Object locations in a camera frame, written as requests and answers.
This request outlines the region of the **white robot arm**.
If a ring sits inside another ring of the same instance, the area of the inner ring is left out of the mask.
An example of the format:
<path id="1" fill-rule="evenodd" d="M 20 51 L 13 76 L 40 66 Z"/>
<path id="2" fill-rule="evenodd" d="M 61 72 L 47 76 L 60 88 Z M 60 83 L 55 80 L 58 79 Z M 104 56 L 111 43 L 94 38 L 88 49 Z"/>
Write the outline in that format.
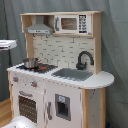
<path id="1" fill-rule="evenodd" d="M 17 46 L 16 40 L 0 40 L 0 51 L 10 50 Z M 17 116 L 2 128 L 35 128 L 32 121 L 24 116 Z"/>

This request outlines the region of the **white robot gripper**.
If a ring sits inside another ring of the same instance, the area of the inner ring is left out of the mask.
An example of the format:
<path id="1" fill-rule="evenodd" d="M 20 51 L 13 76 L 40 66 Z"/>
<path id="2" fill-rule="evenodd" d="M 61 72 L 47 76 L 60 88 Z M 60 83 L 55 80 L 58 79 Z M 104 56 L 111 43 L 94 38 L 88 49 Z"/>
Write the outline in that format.
<path id="1" fill-rule="evenodd" d="M 17 46 L 16 40 L 0 40 L 0 51 L 10 50 Z"/>

